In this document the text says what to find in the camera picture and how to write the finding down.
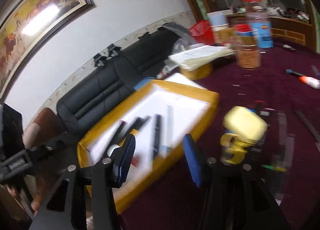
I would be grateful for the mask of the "person right hand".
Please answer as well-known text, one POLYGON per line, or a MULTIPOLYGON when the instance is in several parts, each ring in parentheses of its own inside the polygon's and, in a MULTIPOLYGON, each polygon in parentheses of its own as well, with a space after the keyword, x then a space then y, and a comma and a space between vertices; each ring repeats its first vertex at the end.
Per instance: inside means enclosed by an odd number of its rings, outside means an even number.
POLYGON ((36 179, 36 195, 31 202, 31 207, 35 212, 39 211, 44 198, 49 193, 49 184, 46 182, 46 178, 41 174, 35 175, 36 179))

